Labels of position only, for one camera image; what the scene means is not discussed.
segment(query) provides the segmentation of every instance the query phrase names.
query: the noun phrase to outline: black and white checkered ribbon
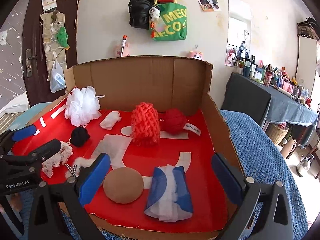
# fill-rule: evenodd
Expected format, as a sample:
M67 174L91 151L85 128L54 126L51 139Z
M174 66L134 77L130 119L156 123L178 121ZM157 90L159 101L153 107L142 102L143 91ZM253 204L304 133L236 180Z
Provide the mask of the black and white checkered ribbon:
M67 169L70 171L71 176L75 177L76 176L76 169L77 169L77 164L73 164L72 168L69 164L65 164L65 166L67 167Z

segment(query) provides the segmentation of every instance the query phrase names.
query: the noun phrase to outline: silver kettle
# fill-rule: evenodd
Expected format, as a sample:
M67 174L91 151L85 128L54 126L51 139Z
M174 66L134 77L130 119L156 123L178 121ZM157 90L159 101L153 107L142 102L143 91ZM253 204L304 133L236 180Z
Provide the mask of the silver kettle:
M308 174L311 163L314 159L315 158L311 153L307 154L306 158L304 158L302 155L302 160L301 160L301 162L299 162L299 164L297 165L297 168L296 168L297 173L300 177Z

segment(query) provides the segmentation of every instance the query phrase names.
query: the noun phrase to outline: metal screw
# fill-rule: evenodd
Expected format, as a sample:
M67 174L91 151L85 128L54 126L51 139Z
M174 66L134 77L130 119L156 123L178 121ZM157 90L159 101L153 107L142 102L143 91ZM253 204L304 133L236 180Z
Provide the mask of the metal screw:
M71 177L69 177L69 178L67 179L67 182L69 182L69 183L74 183L75 181L76 181L76 178L73 177L73 176L71 176Z
M253 178L253 177L246 177L245 180L246 180L248 183L254 183L254 178Z
M279 181L279 180L276 181L276 184L277 184L278 187L282 187L283 186L283 183L281 181Z
M44 187L46 185L46 182L45 181L41 181L40 183L39 183L39 187Z

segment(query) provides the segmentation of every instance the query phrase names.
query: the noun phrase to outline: dark brown door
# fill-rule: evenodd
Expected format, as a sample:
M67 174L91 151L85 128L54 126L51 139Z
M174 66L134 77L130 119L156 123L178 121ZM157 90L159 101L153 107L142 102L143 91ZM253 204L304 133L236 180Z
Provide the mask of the dark brown door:
M66 50L67 67L77 64L76 52L76 19L79 0L57 0L57 10L65 15L65 28L68 33L69 50ZM31 106L42 102L52 102L65 93L60 90L55 93L50 91L50 81L47 82L48 71L42 39L42 26L40 14L43 13L41 0L29 0L23 31L22 31L22 66L23 78L28 91L28 99ZM32 56L38 56L31 60L32 76L27 77L26 50L31 49Z

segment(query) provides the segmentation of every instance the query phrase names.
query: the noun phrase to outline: wicker basket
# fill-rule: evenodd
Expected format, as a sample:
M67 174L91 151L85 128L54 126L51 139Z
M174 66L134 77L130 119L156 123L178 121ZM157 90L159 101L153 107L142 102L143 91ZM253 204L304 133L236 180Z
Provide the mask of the wicker basket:
M277 146L288 132L288 126L285 129L280 128L277 124L269 123L266 134L271 141Z

